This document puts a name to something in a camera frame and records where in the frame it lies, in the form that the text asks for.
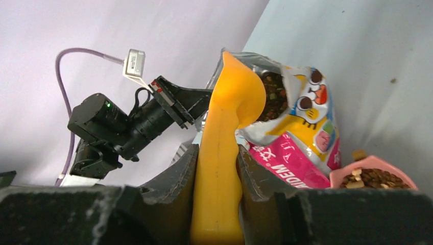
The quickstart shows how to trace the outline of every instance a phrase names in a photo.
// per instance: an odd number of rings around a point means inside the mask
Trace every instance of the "white table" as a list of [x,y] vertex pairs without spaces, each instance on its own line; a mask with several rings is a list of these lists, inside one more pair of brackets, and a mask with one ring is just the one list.
[[244,51],[317,67],[343,163],[364,149],[433,196],[433,1],[271,0]]

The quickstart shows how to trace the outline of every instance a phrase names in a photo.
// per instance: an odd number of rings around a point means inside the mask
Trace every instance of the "yellow spoon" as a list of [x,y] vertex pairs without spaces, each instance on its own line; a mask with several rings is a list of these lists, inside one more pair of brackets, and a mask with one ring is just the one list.
[[255,122],[266,92],[258,75],[228,52],[216,82],[203,130],[194,187],[191,244],[244,244],[238,207],[235,130]]

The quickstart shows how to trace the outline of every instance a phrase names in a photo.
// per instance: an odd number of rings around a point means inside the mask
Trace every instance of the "cartoon eye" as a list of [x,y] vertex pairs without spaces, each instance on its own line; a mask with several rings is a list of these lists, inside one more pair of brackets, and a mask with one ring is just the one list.
[[309,80],[309,82],[313,85],[319,84],[323,79],[323,75],[320,73],[319,70],[314,70],[311,73],[311,79]]
[[308,109],[311,109],[312,108],[312,101],[311,101],[311,99],[308,98],[308,97],[305,97],[305,96],[304,97],[300,97],[299,100],[298,100],[298,108],[301,111],[306,111]]

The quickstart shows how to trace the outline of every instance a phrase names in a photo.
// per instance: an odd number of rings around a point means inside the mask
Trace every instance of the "kibble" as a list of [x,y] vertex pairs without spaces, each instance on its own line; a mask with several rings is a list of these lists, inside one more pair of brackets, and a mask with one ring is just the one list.
[[340,188],[410,189],[410,186],[388,171],[377,168],[359,168],[344,177]]
[[277,119],[287,109],[286,90],[283,77],[275,72],[265,72],[260,79],[266,91],[266,103],[257,121]]

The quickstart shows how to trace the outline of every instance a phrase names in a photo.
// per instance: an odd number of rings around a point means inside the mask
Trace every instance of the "gray cable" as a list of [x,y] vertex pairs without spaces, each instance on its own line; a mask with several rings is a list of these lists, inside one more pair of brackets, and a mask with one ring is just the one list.
[[[103,59],[109,60],[111,62],[123,65],[123,60],[110,56],[110,55],[106,55],[103,53],[100,53],[98,51],[94,51],[94,50],[89,50],[87,48],[80,48],[80,47],[73,47],[73,48],[68,48],[66,50],[63,50],[62,52],[60,52],[57,55],[56,58],[56,77],[57,77],[57,82],[59,83],[59,87],[60,90],[62,91],[62,96],[63,99],[65,101],[65,105],[66,105],[66,109],[68,112],[68,117],[70,118],[70,115],[72,114],[72,109],[70,108],[70,103],[69,103],[69,99],[68,96],[66,94],[66,90],[65,87],[63,86],[63,81],[62,81],[62,77],[60,76],[60,60],[62,59],[62,57],[66,54],[69,53],[87,53],[87,54],[91,54],[91,55],[96,55],[99,56]],[[70,165],[70,161],[72,159],[72,155],[74,153],[74,144],[75,144],[75,134],[73,132],[70,133],[70,142],[69,142],[69,151],[68,151],[68,155],[66,158],[66,162],[65,162],[65,166],[63,167],[63,171],[62,174],[66,175],[67,171],[69,169],[69,165]],[[60,184],[62,183],[63,179],[58,178],[56,180],[56,184],[55,186],[60,186]]]

